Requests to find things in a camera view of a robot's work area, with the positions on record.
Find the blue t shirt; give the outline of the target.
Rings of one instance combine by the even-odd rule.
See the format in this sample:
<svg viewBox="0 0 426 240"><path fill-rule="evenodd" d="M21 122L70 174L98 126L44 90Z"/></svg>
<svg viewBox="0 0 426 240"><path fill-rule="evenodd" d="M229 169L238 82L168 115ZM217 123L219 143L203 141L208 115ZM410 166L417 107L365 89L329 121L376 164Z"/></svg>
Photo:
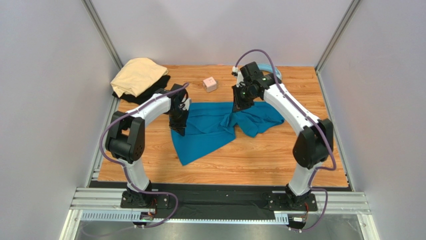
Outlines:
<svg viewBox="0 0 426 240"><path fill-rule="evenodd" d="M185 135L171 131L177 157L186 166L236 139L235 127L251 138L281 125L285 118L266 102L233 112L232 102L196 102L189 107Z"/></svg>

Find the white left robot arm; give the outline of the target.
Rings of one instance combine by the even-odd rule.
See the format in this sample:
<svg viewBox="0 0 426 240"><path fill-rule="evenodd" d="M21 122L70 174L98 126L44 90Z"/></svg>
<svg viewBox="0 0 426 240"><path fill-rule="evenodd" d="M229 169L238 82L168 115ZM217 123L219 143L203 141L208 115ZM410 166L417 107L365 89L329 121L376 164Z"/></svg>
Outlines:
<svg viewBox="0 0 426 240"><path fill-rule="evenodd" d="M120 206L130 208L154 208L160 196L152 191L152 183L146 175L142 155L146 145L146 127L162 115L167 115L169 128L185 136L191 98L186 90L189 83L174 84L170 90L159 89L143 104L132 110L116 111L102 133L100 148L103 156L110 152L108 161L121 166L127 187L122 193Z"/></svg>

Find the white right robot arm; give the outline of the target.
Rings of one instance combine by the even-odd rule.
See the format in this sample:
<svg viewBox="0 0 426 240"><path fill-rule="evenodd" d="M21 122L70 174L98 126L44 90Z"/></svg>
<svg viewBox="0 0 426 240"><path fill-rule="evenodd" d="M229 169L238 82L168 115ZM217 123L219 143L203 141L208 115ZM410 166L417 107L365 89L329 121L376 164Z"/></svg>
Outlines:
<svg viewBox="0 0 426 240"><path fill-rule="evenodd" d="M317 171L333 155L333 123L309 112L272 73L264 75L260 71L254 76L243 76L241 72L234 72L233 76L236 78L236 85L232 86L233 112L249 109L254 100L260 98L294 130L297 139L292 154L296 168L285 187L283 203L291 210L305 206Z"/></svg>

